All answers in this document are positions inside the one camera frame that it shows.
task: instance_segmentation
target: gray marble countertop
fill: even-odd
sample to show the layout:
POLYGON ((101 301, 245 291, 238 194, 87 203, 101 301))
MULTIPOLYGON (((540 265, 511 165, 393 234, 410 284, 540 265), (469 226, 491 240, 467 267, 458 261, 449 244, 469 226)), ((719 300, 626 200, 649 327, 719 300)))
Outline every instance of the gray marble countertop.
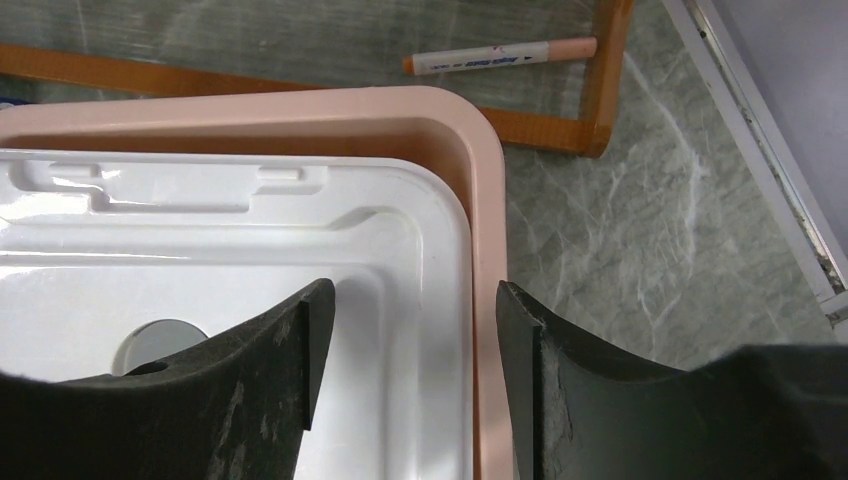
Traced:
MULTIPOLYGON (((406 77, 410 53, 590 31, 591 2, 6 0, 0 42, 339 87, 429 84, 576 114, 584 66, 406 77)), ((0 78, 39 102, 133 95, 0 78)), ((600 160, 507 147, 509 277, 631 352, 693 368, 743 343, 832 342, 660 0, 636 2, 600 160)))

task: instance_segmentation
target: white lid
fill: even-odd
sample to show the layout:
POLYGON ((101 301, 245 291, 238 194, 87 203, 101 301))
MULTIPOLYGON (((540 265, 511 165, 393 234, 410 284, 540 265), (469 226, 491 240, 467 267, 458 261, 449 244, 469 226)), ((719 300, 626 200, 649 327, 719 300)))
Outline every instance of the white lid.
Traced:
POLYGON ((216 335, 326 277, 336 320, 295 478, 471 478, 470 234, 435 175, 374 158, 2 149, 0 166, 0 369, 121 374, 146 325, 216 335))

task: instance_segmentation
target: pink container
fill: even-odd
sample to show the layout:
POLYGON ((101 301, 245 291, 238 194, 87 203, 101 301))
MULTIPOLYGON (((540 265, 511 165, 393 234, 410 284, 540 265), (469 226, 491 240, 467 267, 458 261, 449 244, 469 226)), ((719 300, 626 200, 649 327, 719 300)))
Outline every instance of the pink container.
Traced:
POLYGON ((390 157, 462 202, 474 277, 475 476, 512 480, 512 428, 495 324, 506 278, 503 151, 473 105, 431 87, 30 105, 0 111, 0 146, 61 150, 390 157))

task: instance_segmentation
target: circular hole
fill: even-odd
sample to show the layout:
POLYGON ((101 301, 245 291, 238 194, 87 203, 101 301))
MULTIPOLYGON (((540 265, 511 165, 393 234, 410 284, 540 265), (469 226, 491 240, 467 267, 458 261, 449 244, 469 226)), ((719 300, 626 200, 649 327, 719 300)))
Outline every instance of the circular hole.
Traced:
POLYGON ((148 323, 132 332, 118 348, 112 364, 112 374, 143 375, 162 371, 168 365, 155 360, 193 347, 207 338, 209 337, 199 328, 182 320, 167 319, 148 323))

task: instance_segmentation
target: marker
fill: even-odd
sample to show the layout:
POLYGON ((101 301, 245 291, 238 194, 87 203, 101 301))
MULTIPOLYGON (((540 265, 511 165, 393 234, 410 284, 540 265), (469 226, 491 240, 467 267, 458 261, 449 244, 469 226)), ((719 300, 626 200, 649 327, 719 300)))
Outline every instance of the marker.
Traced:
POLYGON ((597 40, 586 37, 416 53, 403 59, 403 71, 410 75, 428 75, 527 63, 580 60, 591 58, 597 48, 597 40))

